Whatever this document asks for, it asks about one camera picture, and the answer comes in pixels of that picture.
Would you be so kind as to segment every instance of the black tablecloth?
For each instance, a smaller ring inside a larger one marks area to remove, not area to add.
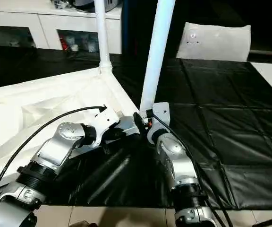
[[[112,55],[139,106],[146,59]],[[97,67],[97,54],[1,48],[0,86]],[[169,59],[156,102],[228,209],[272,209],[272,88],[250,63]],[[48,204],[170,207],[166,171],[137,135],[68,161]],[[218,207],[210,188],[206,192]]]

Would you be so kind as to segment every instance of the wire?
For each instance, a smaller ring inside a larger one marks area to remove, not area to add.
[[[192,155],[192,153],[190,152],[190,150],[189,150],[189,148],[188,148],[188,146],[186,146],[186,144],[185,144],[185,142],[182,140],[182,138],[172,129],[172,128],[170,128],[165,122],[163,122],[159,117],[157,117],[154,113],[153,113],[153,117],[157,120],[157,121],[159,121],[164,127],[166,127],[181,143],[182,143],[182,145],[185,147],[185,149],[186,149],[186,152],[187,152],[187,155],[189,156],[189,158],[191,159],[191,161],[192,161],[192,163],[193,163],[193,166],[194,166],[194,169],[195,169],[195,172],[197,173],[197,179],[198,179],[198,181],[199,181],[199,183],[200,183],[200,185],[202,185],[203,186],[203,181],[202,181],[202,179],[201,179],[201,175],[200,175],[200,171],[201,172],[203,172],[203,170],[202,170],[202,168],[200,167],[200,165],[197,163],[197,162],[195,162],[195,160],[194,160],[194,158],[193,158],[193,155]],[[224,214],[224,216],[225,216],[225,218],[226,218],[226,220],[227,220],[227,223],[228,223],[228,225],[229,225],[229,227],[233,227],[233,224],[232,224],[232,222],[231,222],[231,220],[230,220],[230,217],[229,217],[229,215],[228,215],[228,213],[227,213],[227,211],[225,210],[225,208],[224,208],[224,206],[223,206],[223,204],[222,204],[222,202],[221,202],[221,200],[220,200],[220,197],[219,197],[219,195],[218,195],[218,193],[216,192],[216,190],[215,190],[215,188],[214,188],[214,186],[212,186],[212,184],[210,183],[210,181],[209,181],[209,186],[210,186],[210,188],[211,188],[211,190],[212,190],[212,192],[213,192],[213,194],[214,194],[214,196],[215,196],[215,198],[216,198],[216,200],[217,200],[217,202],[218,202],[218,204],[219,204],[219,206],[220,206],[220,209],[222,210],[222,212],[223,212],[223,214]],[[205,200],[206,201],[206,204],[211,208],[211,210],[213,211],[213,208],[212,208],[212,206],[211,206],[211,204],[210,204],[210,202],[206,199]],[[213,214],[214,214],[214,216],[217,218],[217,220],[218,220],[218,222],[220,223],[220,225],[222,226],[222,227],[225,227],[225,225],[224,225],[224,223],[223,223],[223,221],[221,220],[221,218],[219,217],[219,215],[215,212],[215,211],[213,211]]]
[[[34,137],[36,136],[41,130],[43,130],[45,127],[47,127],[49,124],[53,123],[54,121],[58,120],[59,118],[62,118],[64,116],[76,113],[76,112],[80,112],[83,110],[91,110],[91,109],[99,109],[100,112],[102,112],[103,110],[106,109],[105,106],[90,106],[90,107],[83,107],[83,108],[79,108],[76,110],[72,110],[66,113],[63,113],[53,119],[51,119],[50,121],[48,121],[47,123],[43,124],[38,130],[36,130],[28,139],[26,139],[26,141],[14,152],[14,154],[11,156],[11,158],[8,160],[8,162],[6,163],[5,167],[3,168],[3,170],[0,173],[0,181],[2,180],[5,172],[7,171],[8,167],[10,166],[11,162],[14,160],[14,158],[19,154],[19,152],[24,148],[24,146]]]

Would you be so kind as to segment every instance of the white pole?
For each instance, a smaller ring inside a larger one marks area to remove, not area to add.
[[[174,6],[175,0],[158,0],[140,104],[142,117],[146,117],[145,112],[154,104]]]
[[[112,65],[110,62],[109,50],[108,50],[108,38],[107,38],[107,26],[105,19],[105,7],[104,0],[94,0],[96,23],[98,32],[98,43],[100,53],[100,68],[101,70],[111,70]]]

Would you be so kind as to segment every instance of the floor tile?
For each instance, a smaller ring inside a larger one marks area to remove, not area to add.
[[[74,207],[70,225],[83,220],[99,227],[166,227],[164,209]]]
[[[217,210],[217,213],[224,224],[228,226],[223,212]],[[256,224],[255,217],[251,210],[230,210],[227,211],[227,213],[234,227],[251,227],[252,225]],[[217,220],[216,224],[218,227],[220,227],[220,224]]]
[[[272,210],[253,210],[257,223],[272,219]]]
[[[34,211],[36,227],[68,227],[72,207],[41,206]]]
[[[165,209],[166,223],[168,227],[176,227],[175,224],[175,210]]]

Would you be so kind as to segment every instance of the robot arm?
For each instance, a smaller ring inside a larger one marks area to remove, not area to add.
[[[72,151],[82,145],[95,149],[109,127],[119,122],[116,113],[106,108],[91,125],[64,122],[52,138],[38,149],[25,167],[18,168],[19,177],[0,195],[0,227],[34,227],[39,209],[50,195],[52,185]]]
[[[147,117],[156,115],[167,125],[170,124],[168,103],[155,103],[147,112]],[[151,128],[147,133],[150,143],[156,145],[159,159],[169,170],[168,186],[175,208],[176,226],[216,226],[213,214],[205,204],[206,195],[200,187],[192,160],[186,148],[157,119],[152,117]]]

